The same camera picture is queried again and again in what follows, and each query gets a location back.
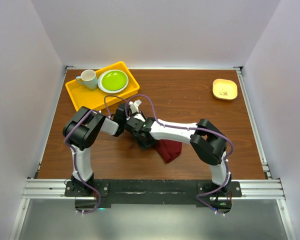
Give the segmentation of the dark red cloth napkin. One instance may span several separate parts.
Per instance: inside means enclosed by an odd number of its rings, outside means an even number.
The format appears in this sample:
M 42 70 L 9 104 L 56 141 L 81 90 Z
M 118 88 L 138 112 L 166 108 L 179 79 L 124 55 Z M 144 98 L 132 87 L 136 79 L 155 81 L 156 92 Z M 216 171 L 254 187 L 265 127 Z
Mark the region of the dark red cloth napkin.
M 154 148 L 166 164 L 174 161 L 182 153 L 182 143 L 173 140 L 158 140 Z

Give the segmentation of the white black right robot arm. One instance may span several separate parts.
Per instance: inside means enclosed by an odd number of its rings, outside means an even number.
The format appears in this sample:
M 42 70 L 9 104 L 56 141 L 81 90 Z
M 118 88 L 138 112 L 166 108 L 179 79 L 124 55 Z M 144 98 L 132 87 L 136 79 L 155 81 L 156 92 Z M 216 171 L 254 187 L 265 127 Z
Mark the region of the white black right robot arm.
M 160 140 L 191 145 L 199 159 L 209 166 L 213 192 L 223 197 L 231 190 L 230 172 L 225 163 L 227 140 L 208 120 L 176 123 L 153 117 L 144 118 L 138 113 L 128 118 L 124 128 L 142 149 L 151 148 Z

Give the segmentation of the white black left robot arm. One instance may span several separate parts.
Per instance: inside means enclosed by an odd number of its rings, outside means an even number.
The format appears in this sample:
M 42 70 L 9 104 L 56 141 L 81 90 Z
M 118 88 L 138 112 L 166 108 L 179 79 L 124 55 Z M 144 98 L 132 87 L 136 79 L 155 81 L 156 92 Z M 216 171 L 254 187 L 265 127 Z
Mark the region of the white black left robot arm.
M 127 122 L 125 106 L 125 103 L 119 104 L 112 117 L 83 106 L 63 128 L 64 143 L 72 154 L 73 172 L 67 185 L 70 191 L 77 191 L 82 196 L 93 194 L 91 146 L 100 132 L 114 137 L 124 132 Z

